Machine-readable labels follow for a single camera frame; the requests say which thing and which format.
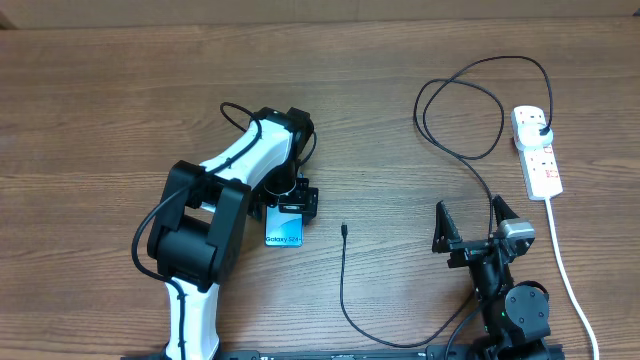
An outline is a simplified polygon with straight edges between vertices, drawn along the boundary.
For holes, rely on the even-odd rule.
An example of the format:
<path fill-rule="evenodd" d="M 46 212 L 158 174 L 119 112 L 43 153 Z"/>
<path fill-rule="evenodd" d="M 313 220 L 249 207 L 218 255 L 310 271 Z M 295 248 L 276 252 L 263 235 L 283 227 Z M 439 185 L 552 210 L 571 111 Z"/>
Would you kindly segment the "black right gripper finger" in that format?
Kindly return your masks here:
<path fill-rule="evenodd" d="M 434 244 L 449 244 L 461 241 L 458 229 L 451 218 L 445 203 L 436 204 L 436 224 L 434 230 Z"/>
<path fill-rule="evenodd" d="M 492 198 L 491 204 L 497 223 L 518 218 L 518 215 L 508 206 L 500 195 L 495 195 Z"/>

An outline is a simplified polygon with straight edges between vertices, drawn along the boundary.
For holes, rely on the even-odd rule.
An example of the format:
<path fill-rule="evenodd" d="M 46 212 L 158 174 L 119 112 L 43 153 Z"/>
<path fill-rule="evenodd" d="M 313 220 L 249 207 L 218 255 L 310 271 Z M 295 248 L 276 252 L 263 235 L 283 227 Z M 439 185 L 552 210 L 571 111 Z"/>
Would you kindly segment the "blue Galaxy smartphone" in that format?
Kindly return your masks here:
<path fill-rule="evenodd" d="M 293 248 L 303 245 L 303 218 L 301 214 L 283 213 L 277 206 L 266 208 L 265 245 Z"/>

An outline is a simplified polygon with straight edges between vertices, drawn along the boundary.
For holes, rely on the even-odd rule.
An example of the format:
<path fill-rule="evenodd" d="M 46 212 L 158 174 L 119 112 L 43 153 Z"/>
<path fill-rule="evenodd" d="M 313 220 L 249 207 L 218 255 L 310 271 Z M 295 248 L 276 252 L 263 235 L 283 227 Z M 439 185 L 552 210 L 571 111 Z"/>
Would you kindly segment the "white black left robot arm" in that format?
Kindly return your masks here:
<path fill-rule="evenodd" d="M 318 189 L 299 171 L 317 145 L 309 113 L 248 111 L 242 136 L 218 156 L 170 169 L 160 202 L 136 229 L 131 259 L 162 282 L 170 301 L 170 336 L 157 359 L 213 359 L 219 289 L 229 278 L 246 221 L 266 225 L 270 245 L 303 240 L 317 215 Z"/>

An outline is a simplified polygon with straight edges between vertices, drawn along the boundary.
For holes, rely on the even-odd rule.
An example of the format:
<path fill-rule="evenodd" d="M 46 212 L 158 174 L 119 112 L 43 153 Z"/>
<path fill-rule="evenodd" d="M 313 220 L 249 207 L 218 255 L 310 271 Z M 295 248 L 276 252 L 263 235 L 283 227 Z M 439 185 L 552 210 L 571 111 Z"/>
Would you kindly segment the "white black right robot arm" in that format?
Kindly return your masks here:
<path fill-rule="evenodd" d="M 450 336 L 442 358 L 550 359 L 552 351 L 544 338 L 551 334 L 549 294 L 536 281 L 515 283 L 509 265 L 527 253 L 535 240 L 532 224 L 519 217 L 499 196 L 491 201 L 497 229 L 484 240 L 465 241 L 445 204 L 436 204 L 432 251 L 448 253 L 450 268 L 469 270 L 478 307 Z M 486 335 L 455 350 L 461 330 L 481 316 Z"/>

